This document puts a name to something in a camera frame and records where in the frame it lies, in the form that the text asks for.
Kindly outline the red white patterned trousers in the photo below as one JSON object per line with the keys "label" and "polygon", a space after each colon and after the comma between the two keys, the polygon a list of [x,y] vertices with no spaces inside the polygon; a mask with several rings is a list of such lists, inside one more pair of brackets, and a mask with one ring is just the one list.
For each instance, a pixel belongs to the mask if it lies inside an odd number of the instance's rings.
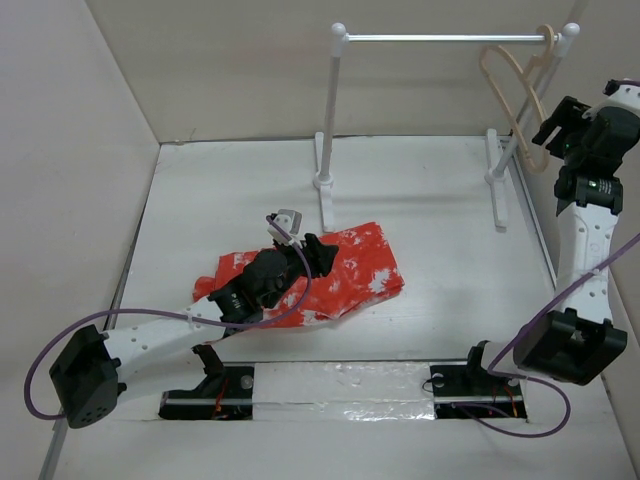
{"label": "red white patterned trousers", "polygon": [[[323,244],[337,245],[339,251],[331,273],[312,281],[312,289],[302,305],[278,323],[266,328],[297,328],[337,320],[357,310],[390,299],[404,286],[388,240],[376,222],[369,222],[320,237]],[[219,257],[214,276],[199,277],[192,299],[198,301],[240,274],[258,250],[232,252]],[[284,298],[264,312],[264,320],[283,314],[301,298],[306,279],[299,279]]]}

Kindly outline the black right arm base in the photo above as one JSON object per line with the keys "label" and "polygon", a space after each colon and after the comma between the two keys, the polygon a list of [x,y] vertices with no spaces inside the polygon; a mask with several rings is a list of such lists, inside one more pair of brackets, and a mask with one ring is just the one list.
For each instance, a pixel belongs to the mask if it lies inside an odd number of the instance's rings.
{"label": "black right arm base", "polygon": [[429,366],[421,388],[433,397],[437,419],[528,418],[520,385],[511,386],[481,367],[485,344],[482,341],[473,346],[464,361],[447,360]]}

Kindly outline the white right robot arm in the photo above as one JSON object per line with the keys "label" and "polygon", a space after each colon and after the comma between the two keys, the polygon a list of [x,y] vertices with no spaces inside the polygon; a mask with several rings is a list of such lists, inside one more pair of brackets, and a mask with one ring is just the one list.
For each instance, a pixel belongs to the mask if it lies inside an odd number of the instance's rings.
{"label": "white right robot arm", "polygon": [[608,297],[614,229],[623,209],[616,175],[639,141],[639,89],[625,83],[595,106],[567,96],[532,141],[563,165],[554,185],[561,237],[553,300],[506,345],[482,342],[462,369],[473,393],[494,387],[499,376],[537,372],[586,385],[626,348],[627,334],[612,324]]}

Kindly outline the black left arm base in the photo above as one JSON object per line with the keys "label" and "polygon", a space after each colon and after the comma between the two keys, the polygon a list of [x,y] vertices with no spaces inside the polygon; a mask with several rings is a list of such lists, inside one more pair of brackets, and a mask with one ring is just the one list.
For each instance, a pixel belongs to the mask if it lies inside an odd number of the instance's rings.
{"label": "black left arm base", "polygon": [[253,363],[224,364],[211,345],[192,348],[204,365],[204,379],[192,390],[165,392],[158,415],[171,421],[253,419]]}

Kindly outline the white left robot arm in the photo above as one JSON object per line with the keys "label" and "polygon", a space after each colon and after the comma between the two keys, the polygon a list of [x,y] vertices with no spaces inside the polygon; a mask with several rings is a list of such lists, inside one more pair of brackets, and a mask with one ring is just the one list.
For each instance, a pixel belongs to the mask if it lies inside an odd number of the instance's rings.
{"label": "white left robot arm", "polygon": [[287,319],[293,308],[272,319],[265,314],[299,279],[328,277],[338,252],[311,233],[301,241],[275,238],[239,274],[181,312],[146,310],[149,321],[106,332],[91,321],[74,328],[49,369],[67,425],[86,428],[121,403],[176,387],[169,359],[187,350],[202,360],[188,384],[201,396],[216,394],[224,367],[211,343]]}

